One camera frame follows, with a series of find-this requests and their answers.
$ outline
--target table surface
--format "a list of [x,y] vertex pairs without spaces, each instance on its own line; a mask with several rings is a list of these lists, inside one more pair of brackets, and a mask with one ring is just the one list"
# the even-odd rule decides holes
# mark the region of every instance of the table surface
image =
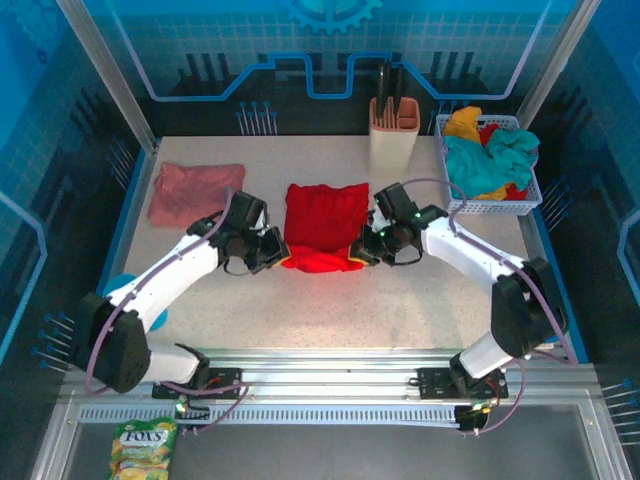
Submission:
[[[366,136],[164,137],[145,194],[125,271],[139,275],[184,234],[153,227],[147,211],[163,162],[185,166],[242,163],[243,189],[267,202],[284,227],[290,184],[333,187],[369,182],[371,194],[399,180],[437,176],[433,137],[418,137],[408,171],[372,178]],[[423,207],[441,205],[437,185],[407,187]],[[465,228],[496,247],[526,256],[515,216],[460,215]],[[464,348],[490,325],[490,300],[437,258],[389,268],[306,274],[273,268],[233,277],[217,270],[169,307],[152,341],[196,348]]]

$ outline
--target basket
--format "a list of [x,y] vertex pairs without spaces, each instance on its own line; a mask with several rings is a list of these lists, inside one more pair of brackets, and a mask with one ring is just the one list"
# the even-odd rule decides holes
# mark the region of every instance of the basket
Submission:
[[[438,157],[438,168],[441,178],[449,180],[447,172],[447,147],[444,144],[442,130],[451,115],[438,115],[436,117],[436,155]],[[478,130],[481,130],[487,123],[497,123],[505,130],[516,130],[520,128],[518,119],[511,115],[480,115],[478,117]],[[491,213],[498,215],[527,215],[531,210],[542,203],[542,193],[536,180],[536,174],[531,167],[531,181],[527,185],[526,200],[467,200],[467,205],[460,210],[460,213],[481,214]],[[462,205],[462,200],[453,198],[451,188],[443,185],[443,203],[449,213]]]

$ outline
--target wire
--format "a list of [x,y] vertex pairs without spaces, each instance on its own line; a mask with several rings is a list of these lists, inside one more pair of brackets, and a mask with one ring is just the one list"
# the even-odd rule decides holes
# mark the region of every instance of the wire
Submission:
[[[213,422],[211,422],[209,425],[205,425],[204,427],[193,427],[192,431],[194,435],[197,435],[199,432],[204,432],[206,430],[210,430],[211,428],[215,427],[216,425],[218,425],[220,422],[222,422],[225,418],[228,418],[229,415],[231,415],[231,413],[233,413],[233,411],[238,408],[238,406],[242,403],[242,401],[245,399],[245,397],[247,396],[247,393],[249,393],[249,387],[245,385],[244,390],[242,391],[242,393],[240,394],[240,396],[238,397],[238,399],[235,401],[235,403],[233,405],[231,405],[231,407],[229,407],[227,409],[226,412],[224,412],[222,415],[220,415],[218,418],[216,418]],[[183,429],[182,430],[182,435],[185,435],[186,432],[189,431],[188,429]]]
[[565,360],[564,358],[560,358],[556,355],[553,355],[549,352],[544,352],[542,350],[534,350],[533,351],[534,355],[538,355],[540,357],[545,357],[545,358],[550,358],[551,360],[555,360],[556,362],[560,362],[563,365],[571,365],[571,362],[569,360]]
[[200,237],[198,240],[193,242],[191,245],[186,246],[185,248],[183,248],[182,250],[180,250],[176,254],[172,255],[171,257],[167,258],[165,261],[163,261],[162,263],[157,265],[155,268],[153,268],[149,273],[147,273],[142,278],[142,280],[140,280],[138,282],[138,284],[136,285],[135,288],[133,288],[129,293],[127,293],[127,295],[125,295],[125,297],[118,304],[118,306],[116,306],[116,308],[113,309],[113,311],[111,312],[111,314],[107,318],[107,321],[102,326],[102,329],[100,330],[100,333],[98,334],[98,337],[96,338],[96,342],[93,345],[93,349],[91,350],[91,355],[89,356],[89,363],[87,364],[87,374],[85,376],[85,382],[84,382],[85,391],[86,391],[86,393],[88,395],[100,395],[100,394],[103,394],[104,392],[106,392],[107,390],[109,390],[109,387],[105,386],[105,387],[102,387],[101,389],[99,389],[97,391],[94,391],[93,388],[91,387],[91,380],[93,378],[93,372],[94,372],[95,367],[96,367],[96,362],[98,360],[98,354],[100,353],[100,349],[102,348],[102,344],[104,343],[104,340],[105,340],[107,334],[109,333],[109,330],[111,329],[111,326],[114,324],[116,318],[118,318],[118,315],[120,315],[120,313],[124,310],[124,307],[126,307],[127,304],[131,300],[133,300],[136,297],[136,295],[158,273],[160,273],[162,270],[167,268],[169,265],[171,265],[176,260],[182,258],[184,255],[188,254],[192,250],[198,248],[200,245],[202,245],[203,243],[208,241],[209,238],[211,238],[211,236],[213,236],[220,229],[220,226],[222,225],[222,222],[224,222],[224,219],[227,217],[227,214],[229,213],[229,209],[231,208],[231,199],[233,197],[233,192],[231,190],[231,187],[229,187],[229,186],[224,188],[224,193],[225,193],[225,197],[226,197],[226,204],[224,206],[224,210],[220,214],[221,215],[220,219],[218,220],[218,222],[216,222],[216,224],[213,226],[213,228],[211,230],[209,230],[205,235]]
[[217,395],[219,393],[224,393],[224,392],[228,392],[230,390],[237,390],[239,388],[245,387],[248,388],[249,384],[248,383],[234,383],[233,385],[226,385],[224,387],[218,387],[218,388],[211,388],[211,389],[202,389],[202,390],[193,390],[190,388],[184,388],[181,387],[180,385],[176,385],[175,383],[172,382],[160,382],[161,385],[164,385],[167,388],[170,388],[171,390],[175,390],[178,393],[184,393],[185,395],[192,395],[194,397],[201,397],[203,395]]
[[511,416],[514,413],[516,413],[516,409],[520,405],[520,402],[522,402],[522,397],[524,396],[524,389],[527,386],[527,370],[524,368],[524,364],[520,360],[517,360],[514,358],[513,360],[508,362],[506,365],[509,365],[511,363],[515,363],[516,365],[518,365],[518,367],[520,368],[520,372],[522,373],[522,382],[520,384],[520,391],[518,392],[518,395],[516,396],[516,399],[513,402],[513,405],[511,405],[511,409],[507,412],[507,414],[494,425],[491,425],[490,427],[485,426],[482,430],[476,430],[475,432],[476,435],[489,433],[490,431],[495,430],[496,428],[503,425],[507,420],[511,418]]
[[493,382],[491,380],[489,380],[488,378],[485,380],[485,383],[487,385],[489,385],[489,387],[491,387],[491,390],[493,390],[493,393],[495,393],[496,395],[496,407],[500,406],[500,392],[498,391],[498,388],[493,384]]
[[408,262],[396,262],[393,264],[394,267],[406,267],[408,265],[414,265],[422,260],[422,252],[418,252],[418,258],[414,258],[413,260],[409,260]]
[[453,212],[451,212],[451,215],[449,215],[449,228],[451,229],[451,231],[454,233],[454,235],[460,237],[462,240],[464,240],[468,244],[472,245],[473,247],[477,248],[481,252],[489,255],[491,258],[493,258],[493,259],[497,260],[498,262],[501,262],[504,265],[506,265],[507,267],[509,267],[511,270],[513,270],[515,273],[517,273],[520,276],[520,278],[522,278],[522,280],[524,280],[524,282],[527,284],[527,286],[531,290],[531,293],[533,293],[533,295],[538,300],[538,303],[542,307],[542,310],[544,311],[545,315],[547,316],[547,319],[549,320],[549,323],[551,324],[551,328],[553,328],[554,333],[558,337],[558,340],[560,340],[560,343],[562,344],[562,347],[564,348],[565,353],[567,354],[567,357],[569,358],[569,362],[572,365],[577,365],[578,364],[578,358],[576,357],[576,354],[573,351],[573,348],[571,348],[571,346],[569,345],[569,342],[567,341],[567,338],[565,337],[564,333],[562,332],[562,328],[560,328],[560,324],[558,323],[558,321],[555,318],[555,315],[551,311],[551,307],[549,306],[549,303],[544,298],[544,295],[542,294],[542,292],[540,291],[538,286],[535,284],[535,282],[531,279],[531,277],[529,277],[529,275],[527,275],[521,268],[519,268],[518,266],[514,265],[511,261],[507,260],[506,258],[503,258],[502,255],[494,252],[492,249],[488,248],[487,246],[483,245],[482,243],[478,242],[477,240],[465,235],[463,232],[458,232],[458,230],[456,228],[456,224],[455,224],[454,218],[463,208],[465,208],[467,206],[467,196],[462,191],[462,189],[459,186],[457,186],[457,185],[455,185],[455,184],[453,184],[453,183],[451,183],[451,182],[449,182],[447,180],[441,180],[439,178],[432,178],[432,177],[422,177],[422,178],[415,178],[413,180],[408,180],[408,181],[404,182],[402,184],[402,186],[406,187],[407,185],[411,185],[412,183],[418,183],[418,182],[440,183],[442,185],[446,185],[446,186],[449,186],[449,187],[453,188],[454,190],[456,190],[460,194],[460,197],[462,198],[461,205],[458,208],[456,208]]

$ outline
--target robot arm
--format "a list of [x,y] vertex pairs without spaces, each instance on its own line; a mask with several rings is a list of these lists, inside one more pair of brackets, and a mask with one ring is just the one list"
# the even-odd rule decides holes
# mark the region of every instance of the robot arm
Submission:
[[413,246],[421,256],[426,252],[451,264],[491,297],[491,331],[451,360],[452,378],[462,395],[483,383],[487,375],[512,358],[531,352],[554,332],[524,281],[504,265],[503,260],[498,261],[463,240],[461,233],[524,270],[566,331],[566,315],[548,262],[525,261],[509,255],[458,224],[454,224],[454,232],[444,210],[435,206],[418,209],[400,184],[391,185],[374,198],[376,208],[370,224],[363,227],[351,246],[352,258],[369,265],[382,261],[394,266],[396,254]]
[[98,333],[114,309],[133,293],[105,338],[93,376],[119,393],[140,382],[170,381],[189,389],[203,388],[209,378],[209,360],[204,355],[185,345],[149,345],[146,333],[190,285],[230,257],[242,258],[253,274],[285,260],[289,251],[280,231],[267,221],[263,201],[236,192],[226,218],[207,241],[185,252],[215,227],[215,216],[194,223],[171,252],[128,285],[107,297],[85,296],[74,313],[70,361],[87,370]]

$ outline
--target pink towel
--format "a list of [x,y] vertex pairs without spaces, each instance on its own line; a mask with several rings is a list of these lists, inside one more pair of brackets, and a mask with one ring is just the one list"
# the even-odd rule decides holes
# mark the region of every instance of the pink towel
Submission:
[[186,228],[225,205],[224,187],[242,190],[243,165],[181,167],[163,163],[147,216],[156,227]]

